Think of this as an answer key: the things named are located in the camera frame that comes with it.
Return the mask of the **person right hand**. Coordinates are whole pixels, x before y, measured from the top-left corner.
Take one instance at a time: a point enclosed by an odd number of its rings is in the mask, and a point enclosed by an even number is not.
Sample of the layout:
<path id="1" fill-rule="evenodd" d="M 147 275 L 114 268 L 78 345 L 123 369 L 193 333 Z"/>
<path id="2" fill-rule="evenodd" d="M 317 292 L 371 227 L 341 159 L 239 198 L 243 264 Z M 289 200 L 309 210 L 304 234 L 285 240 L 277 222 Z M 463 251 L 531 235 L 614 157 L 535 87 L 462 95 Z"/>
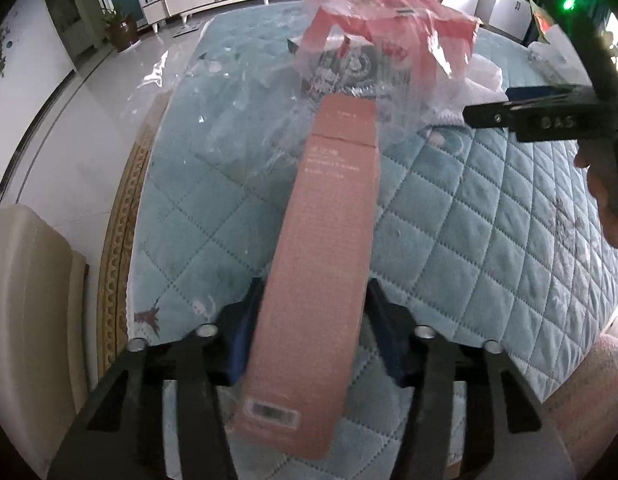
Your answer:
<path id="1" fill-rule="evenodd" d="M 581 139 L 574 166 L 586 169 L 588 189 L 597 203 L 603 235 L 618 248 L 618 172 L 612 141 Z"/>

